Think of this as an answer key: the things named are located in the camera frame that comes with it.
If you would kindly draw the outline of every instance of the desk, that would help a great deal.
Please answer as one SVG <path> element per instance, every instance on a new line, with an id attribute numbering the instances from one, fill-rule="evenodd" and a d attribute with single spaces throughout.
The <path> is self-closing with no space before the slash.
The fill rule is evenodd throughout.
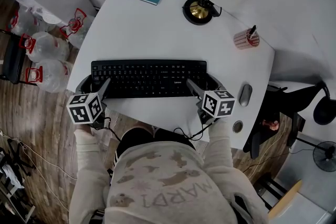
<path id="1" fill-rule="evenodd" d="M 233 35 L 246 27 L 222 12 L 204 26 L 183 16 L 186 0 L 161 0 L 157 5 L 139 0 L 106 0 L 78 53 L 68 90 L 91 74 L 91 62 L 111 59 L 185 59 L 207 61 L 215 76 L 235 97 L 243 84 L 253 87 L 250 103 L 237 103 L 228 123 L 242 120 L 238 134 L 231 131 L 232 147 L 243 148 L 259 112 L 269 80 L 274 50 L 261 41 L 257 48 L 238 50 Z M 109 108 L 166 130 L 181 127 L 185 133 L 201 130 L 194 97 L 110 99 Z M 203 140 L 208 141 L 208 132 Z"/>

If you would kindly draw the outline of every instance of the keyboard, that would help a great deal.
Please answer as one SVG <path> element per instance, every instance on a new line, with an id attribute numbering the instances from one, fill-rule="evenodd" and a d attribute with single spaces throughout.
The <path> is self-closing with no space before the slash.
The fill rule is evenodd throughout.
<path id="1" fill-rule="evenodd" d="M 106 60 L 91 63 L 92 92 L 110 77 L 107 98 L 155 98 L 192 96 L 188 78 L 206 87 L 206 61 Z"/>

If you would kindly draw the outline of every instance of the person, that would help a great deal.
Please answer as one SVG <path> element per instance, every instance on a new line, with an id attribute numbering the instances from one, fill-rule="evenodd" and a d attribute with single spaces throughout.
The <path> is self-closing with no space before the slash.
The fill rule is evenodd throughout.
<path id="1" fill-rule="evenodd" d="M 203 161 L 184 135 L 134 126 L 118 145 L 111 183 L 90 128 L 75 130 L 70 224 L 268 223 L 265 204 L 233 167 L 228 128 L 225 119 L 209 127 Z"/>

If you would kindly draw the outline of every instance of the wire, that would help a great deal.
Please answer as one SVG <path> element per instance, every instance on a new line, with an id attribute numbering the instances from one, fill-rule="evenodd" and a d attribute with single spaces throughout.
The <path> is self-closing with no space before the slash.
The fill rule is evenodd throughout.
<path id="1" fill-rule="evenodd" d="M 89 124 L 89 126 L 92 127 L 92 128 L 94 128 L 94 129 L 97 130 L 97 131 L 99 131 L 99 130 L 103 130 L 103 129 L 110 130 L 110 131 L 112 132 L 112 134 L 114 134 L 115 137 L 118 139 L 118 141 L 121 142 L 120 138 L 117 136 L 117 134 L 114 132 L 114 130 L 112 130 L 112 129 L 110 128 L 111 118 L 110 118 L 110 117 L 105 117 L 104 120 L 106 120 L 106 119 L 109 119 L 109 126 L 108 126 L 108 127 L 96 128 L 96 127 L 94 127 L 93 125 L 90 125 L 90 124 Z"/>
<path id="2" fill-rule="evenodd" d="M 203 129 L 201 129 L 198 133 L 196 133 L 196 134 L 194 134 L 194 135 L 192 135 L 192 136 L 190 136 L 190 137 L 187 136 L 187 135 L 183 132 L 182 128 L 180 128 L 180 127 L 175 128 L 173 132 L 175 133 L 176 130 L 180 129 L 180 130 L 182 131 L 183 135 L 184 135 L 188 140 L 191 140 L 191 141 L 198 141 L 198 140 L 200 140 L 200 139 L 203 137 L 203 132 L 204 132 L 206 129 L 208 129 L 211 125 L 213 125 L 216 121 L 218 121 L 218 119 L 215 119 L 212 123 L 210 123 L 209 125 L 205 126 L 205 128 L 203 128 L 203 124 L 202 124 L 202 128 L 203 128 Z M 202 135 L 201 135 L 200 138 L 198 138 L 198 139 L 193 139 L 195 136 L 197 136 L 197 135 L 199 135 L 199 134 L 201 134 L 201 133 L 202 133 Z"/>
<path id="3" fill-rule="evenodd" d="M 245 169 L 245 170 L 243 171 L 243 173 L 245 173 L 245 172 L 246 172 L 247 170 L 249 170 L 251 167 L 261 165 L 261 164 L 265 163 L 266 161 L 268 161 L 268 160 L 270 160 L 270 159 L 278 158 L 278 157 L 281 157 L 281 156 L 284 156 L 284 155 L 288 155 L 288 154 L 292 154 L 292 155 L 293 155 L 293 154 L 297 154 L 297 153 L 299 153 L 299 152 L 301 152 L 301 151 L 313 151 L 313 150 L 300 150 L 300 151 L 297 151 L 297 152 L 294 152 L 294 153 L 292 153 L 292 152 L 288 152 L 288 153 L 283 153 L 283 154 L 278 155 L 278 156 L 275 156 L 275 157 L 269 157 L 268 159 L 266 159 L 265 161 L 263 161 L 263 162 L 260 163 L 260 164 L 252 164 L 252 165 L 250 165 L 247 169 Z"/>
<path id="4" fill-rule="evenodd" d="M 266 154 L 266 152 L 267 152 L 267 151 L 268 151 L 268 150 L 269 150 L 275 143 L 277 143 L 277 142 L 280 140 L 280 138 L 282 137 L 282 135 L 283 135 L 284 132 L 285 132 L 285 129 L 286 129 L 286 123 L 287 123 L 287 116 L 285 116 L 285 127 L 283 128 L 282 134 L 280 135 L 280 137 L 279 137 L 277 140 L 275 140 L 275 141 L 274 141 L 274 142 L 273 142 L 273 143 L 266 149 L 266 151 L 264 152 L 264 154 L 261 156 L 258 165 L 260 165 L 261 160 L 262 160 L 262 158 L 264 157 L 264 155 Z M 254 169 L 253 173 L 248 177 L 248 179 L 250 179 L 250 178 L 252 177 L 252 175 L 254 175 L 254 173 L 256 172 L 256 170 L 257 170 L 257 168 L 258 168 L 258 165 L 257 165 L 256 168 Z"/>
<path id="5" fill-rule="evenodd" d="M 45 162 L 47 162 L 48 164 L 53 165 L 53 166 L 57 167 L 58 169 L 60 169 L 60 170 L 61 170 L 63 173 L 65 173 L 67 176 L 71 177 L 71 178 L 74 179 L 74 180 L 77 180 L 77 179 L 74 178 L 74 177 L 72 177 L 72 176 L 70 176 L 70 175 L 69 175 L 67 172 L 65 172 L 61 167 L 59 167 L 59 166 L 57 166 L 56 164 L 53 164 L 53 163 L 47 161 L 46 159 L 44 159 L 41 155 L 39 155 L 38 153 L 36 153 L 35 151 L 33 151 L 31 147 L 27 146 L 25 143 L 23 143 L 23 142 L 20 141 L 19 139 L 17 139 L 17 138 L 11 138 L 10 136 L 5 135 L 3 132 L 1 132 L 1 134 L 2 134 L 2 135 L 1 135 L 2 137 L 11 139 L 11 140 L 13 140 L 13 141 L 17 141 L 17 142 L 22 146 L 24 154 L 27 155 L 27 157 L 30 159 L 30 161 L 32 162 L 32 164 L 35 166 L 36 170 L 39 172 L 40 176 L 43 178 L 44 182 L 46 183 L 46 185 L 47 185 L 47 187 L 49 188 L 49 190 L 51 191 L 51 193 L 56 197 L 56 199 L 57 199 L 57 200 L 59 201 L 59 203 L 63 206 L 63 208 L 69 212 L 68 208 L 65 207 L 65 205 L 62 203 L 62 201 L 58 198 L 58 196 L 53 192 L 53 190 L 51 189 L 51 187 L 48 185 L 48 183 L 47 183 L 45 177 L 42 175 L 41 171 L 37 168 L 36 164 L 33 162 L 33 160 L 31 159 L 31 157 L 26 153 L 27 148 L 30 149 L 33 153 L 35 153 L 37 156 L 39 156 L 41 159 L 43 159 L 43 160 L 44 160 Z"/>

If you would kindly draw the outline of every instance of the sleeve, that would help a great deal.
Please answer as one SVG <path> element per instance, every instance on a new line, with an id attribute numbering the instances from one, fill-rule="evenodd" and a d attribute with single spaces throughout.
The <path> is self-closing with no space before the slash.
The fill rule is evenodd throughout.
<path id="1" fill-rule="evenodd" d="M 97 140 L 84 130 L 75 130 L 78 174 L 70 203 L 69 223 L 87 224 L 97 209 L 105 209 L 103 189 L 109 184 Z"/>
<path id="2" fill-rule="evenodd" d="M 234 203 L 237 195 L 243 198 L 254 223 L 268 223 L 264 202 L 248 178 L 233 167 L 228 128 L 225 119 L 220 119 L 209 127 L 209 145 L 205 153 L 203 170 L 229 202 Z"/>

